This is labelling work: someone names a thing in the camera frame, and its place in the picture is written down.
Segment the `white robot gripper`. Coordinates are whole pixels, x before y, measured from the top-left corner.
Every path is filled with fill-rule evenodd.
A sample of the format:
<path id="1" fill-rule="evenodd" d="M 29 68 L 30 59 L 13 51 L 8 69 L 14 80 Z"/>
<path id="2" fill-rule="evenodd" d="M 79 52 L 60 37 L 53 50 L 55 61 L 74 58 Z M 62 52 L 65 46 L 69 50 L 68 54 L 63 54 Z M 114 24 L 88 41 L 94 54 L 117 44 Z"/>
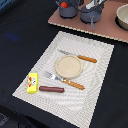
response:
<path id="1" fill-rule="evenodd" d="M 91 6 L 98 6 L 102 3 L 104 3 L 105 1 L 107 1 L 107 0 L 92 0 L 91 1 Z"/>

